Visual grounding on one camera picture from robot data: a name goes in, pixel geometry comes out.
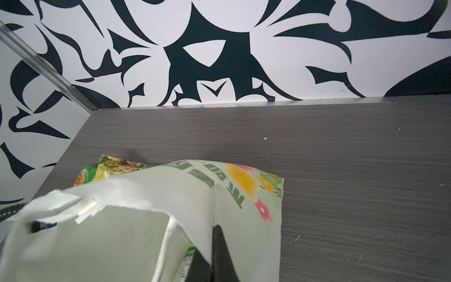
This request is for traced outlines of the green white snack bag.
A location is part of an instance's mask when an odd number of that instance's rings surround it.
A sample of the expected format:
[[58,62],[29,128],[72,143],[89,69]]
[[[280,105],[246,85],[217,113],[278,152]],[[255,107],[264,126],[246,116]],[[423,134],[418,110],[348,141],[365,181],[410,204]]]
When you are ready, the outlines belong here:
[[196,247],[191,244],[187,249],[182,262],[180,263],[179,269],[173,279],[173,282],[185,282],[191,268],[192,261],[196,252]]

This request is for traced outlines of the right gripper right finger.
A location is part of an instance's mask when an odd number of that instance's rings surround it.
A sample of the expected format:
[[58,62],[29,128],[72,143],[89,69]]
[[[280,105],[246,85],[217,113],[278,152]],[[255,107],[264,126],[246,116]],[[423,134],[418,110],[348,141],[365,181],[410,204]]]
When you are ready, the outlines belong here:
[[212,282],[239,282],[221,226],[213,228]]

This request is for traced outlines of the yellow green snack bag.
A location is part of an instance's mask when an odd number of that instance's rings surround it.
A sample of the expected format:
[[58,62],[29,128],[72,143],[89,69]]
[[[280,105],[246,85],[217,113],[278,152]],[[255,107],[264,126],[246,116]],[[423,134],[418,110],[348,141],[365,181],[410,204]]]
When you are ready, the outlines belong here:
[[99,158],[95,181],[147,168],[152,168],[152,165],[140,162],[130,162],[117,157],[102,155]]

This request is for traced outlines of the yellow chips snack bag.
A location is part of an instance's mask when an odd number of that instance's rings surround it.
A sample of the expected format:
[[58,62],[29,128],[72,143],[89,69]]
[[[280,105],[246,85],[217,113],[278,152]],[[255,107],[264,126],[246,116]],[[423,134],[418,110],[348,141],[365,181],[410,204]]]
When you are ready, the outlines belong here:
[[97,168],[85,166],[74,183],[74,187],[93,182],[96,177]]

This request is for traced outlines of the floral paper gift bag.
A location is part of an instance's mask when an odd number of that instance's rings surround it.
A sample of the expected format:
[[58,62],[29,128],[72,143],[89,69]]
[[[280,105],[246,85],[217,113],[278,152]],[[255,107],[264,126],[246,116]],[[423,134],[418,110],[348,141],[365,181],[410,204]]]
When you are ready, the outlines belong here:
[[223,229],[240,282],[280,274],[282,177],[200,160],[54,190],[12,217],[3,282],[172,282],[193,244],[212,265]]

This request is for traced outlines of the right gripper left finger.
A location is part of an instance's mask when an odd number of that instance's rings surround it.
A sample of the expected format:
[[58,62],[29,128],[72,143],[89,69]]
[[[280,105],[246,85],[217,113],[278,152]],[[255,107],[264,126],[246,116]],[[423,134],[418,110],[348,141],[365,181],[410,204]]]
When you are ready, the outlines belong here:
[[196,249],[185,282],[211,282],[212,268]]

